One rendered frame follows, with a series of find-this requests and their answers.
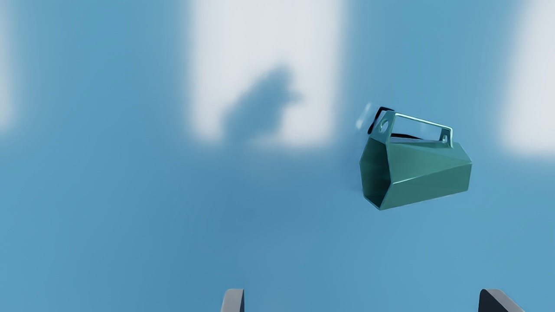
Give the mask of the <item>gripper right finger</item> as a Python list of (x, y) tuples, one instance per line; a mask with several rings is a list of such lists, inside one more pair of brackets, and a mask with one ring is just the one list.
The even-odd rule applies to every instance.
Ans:
[(478, 312), (525, 312), (500, 289), (482, 289), (478, 300)]

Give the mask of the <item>teal faceted mug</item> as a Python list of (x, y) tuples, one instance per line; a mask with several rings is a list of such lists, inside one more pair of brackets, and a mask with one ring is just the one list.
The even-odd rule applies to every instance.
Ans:
[[(399, 119), (440, 128), (436, 140), (394, 133)], [(453, 129), (381, 107), (359, 159), (362, 192), (379, 211), (466, 192), (472, 160)]]

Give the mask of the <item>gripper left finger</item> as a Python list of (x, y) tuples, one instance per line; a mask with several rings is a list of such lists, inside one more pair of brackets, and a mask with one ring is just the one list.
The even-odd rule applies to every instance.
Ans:
[(226, 290), (221, 312), (245, 312), (244, 289)]

